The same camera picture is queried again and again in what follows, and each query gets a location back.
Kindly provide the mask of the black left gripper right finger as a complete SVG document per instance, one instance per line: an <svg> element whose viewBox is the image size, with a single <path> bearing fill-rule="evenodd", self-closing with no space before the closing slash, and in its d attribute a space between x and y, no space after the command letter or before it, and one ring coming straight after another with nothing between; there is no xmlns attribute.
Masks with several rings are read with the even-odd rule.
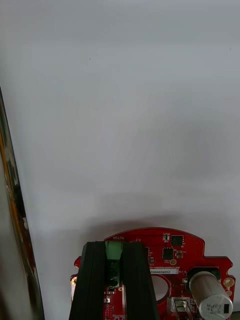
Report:
<svg viewBox="0 0 240 320"><path fill-rule="evenodd" d="M128 320L160 318L148 263L147 249L141 242L124 242L121 255L122 282Z"/></svg>

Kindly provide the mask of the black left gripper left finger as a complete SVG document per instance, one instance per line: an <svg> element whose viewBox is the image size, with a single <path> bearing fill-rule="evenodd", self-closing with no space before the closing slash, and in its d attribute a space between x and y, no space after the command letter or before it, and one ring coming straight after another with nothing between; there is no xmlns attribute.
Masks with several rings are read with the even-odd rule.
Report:
<svg viewBox="0 0 240 320"><path fill-rule="evenodd" d="M87 242L81 254L70 320L103 319L105 266L105 242Z"/></svg>

